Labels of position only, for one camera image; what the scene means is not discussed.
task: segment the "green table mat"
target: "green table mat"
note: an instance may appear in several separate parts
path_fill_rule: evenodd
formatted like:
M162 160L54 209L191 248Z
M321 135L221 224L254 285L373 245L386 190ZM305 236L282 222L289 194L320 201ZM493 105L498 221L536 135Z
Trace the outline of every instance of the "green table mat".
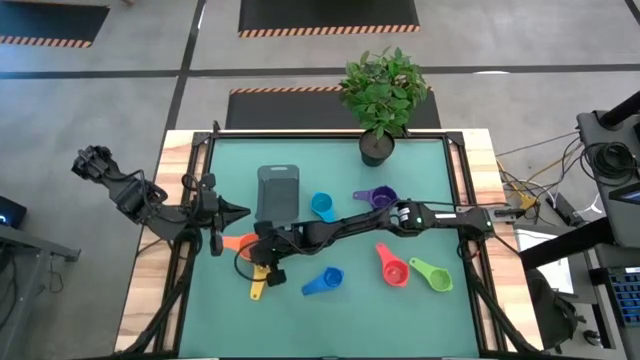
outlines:
M380 185L391 186L404 199L452 201L439 140L398 140L382 166L369 168L355 139L217 139L211 169L216 191L252 211L224 235L253 232L258 168L289 164L300 168L299 221L317 219L309 206L317 191L333 197L337 218L369 211L368 203L353 200L352 193ZM406 288L388 286L374 248L378 242L405 261L415 256L447 268L454 289L437 293L415 270ZM442 229L415 238L375 231L341 239L317 255L284 259L287 282L265 287L260 301L249 298L251 283L235 272L235 253L225 250L221 257L211 257L206 244L196 259L180 356L477 356L457 244L456 231ZM251 265L240 262L252 274ZM343 284L332 292L303 296L301 287L327 266L344 271Z

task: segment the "purple measuring cup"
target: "purple measuring cup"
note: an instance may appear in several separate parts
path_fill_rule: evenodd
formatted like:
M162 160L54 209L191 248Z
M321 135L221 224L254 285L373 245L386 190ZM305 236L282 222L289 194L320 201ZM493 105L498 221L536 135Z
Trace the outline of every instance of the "purple measuring cup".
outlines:
M398 195L392 188L384 185L371 190L354 191L353 198L368 202L373 209L380 209L398 200Z

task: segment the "potted plant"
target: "potted plant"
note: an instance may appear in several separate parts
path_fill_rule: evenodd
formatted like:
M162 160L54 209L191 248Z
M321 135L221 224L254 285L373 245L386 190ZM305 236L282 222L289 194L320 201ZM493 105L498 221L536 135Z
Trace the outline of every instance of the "potted plant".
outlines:
M366 51L360 63L347 63L347 78L340 82L342 103L366 131L360 136L362 161L379 166L393 152L394 136L406 130L411 111L427 98L420 67L396 48L393 55Z

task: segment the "metal stand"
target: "metal stand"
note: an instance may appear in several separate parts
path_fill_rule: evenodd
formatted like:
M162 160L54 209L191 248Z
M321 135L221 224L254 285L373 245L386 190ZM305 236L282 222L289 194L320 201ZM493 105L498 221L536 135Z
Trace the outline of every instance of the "metal stand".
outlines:
M62 256L66 261L76 261L80 256L80 249L71 249L8 226L0 226L0 243L2 242L40 249L47 254Z
M19 256L20 259L16 264L18 271L14 274L18 285L11 290L18 292L18 300L10 310L5 327L0 329L0 360L9 360L19 358L18 345L24 343L24 328L38 293L40 280L47 271L47 262L51 261L50 257L58 255L64 257L65 261L77 261L80 250L31 236L8 226L0 226L0 244L15 246L5 251L13 251L13 256Z

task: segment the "orange measuring cup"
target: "orange measuring cup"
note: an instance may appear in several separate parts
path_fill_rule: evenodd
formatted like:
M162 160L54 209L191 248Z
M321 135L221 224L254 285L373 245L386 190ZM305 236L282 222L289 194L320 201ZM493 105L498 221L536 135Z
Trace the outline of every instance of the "orange measuring cup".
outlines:
M249 253L249 249L251 246L249 244L258 241L258 235L254 233L245 234L242 236L223 236L222 244L225 249L233 250L235 252L240 251L243 247L246 246L242 253L240 253L240 257L249 261L251 255Z

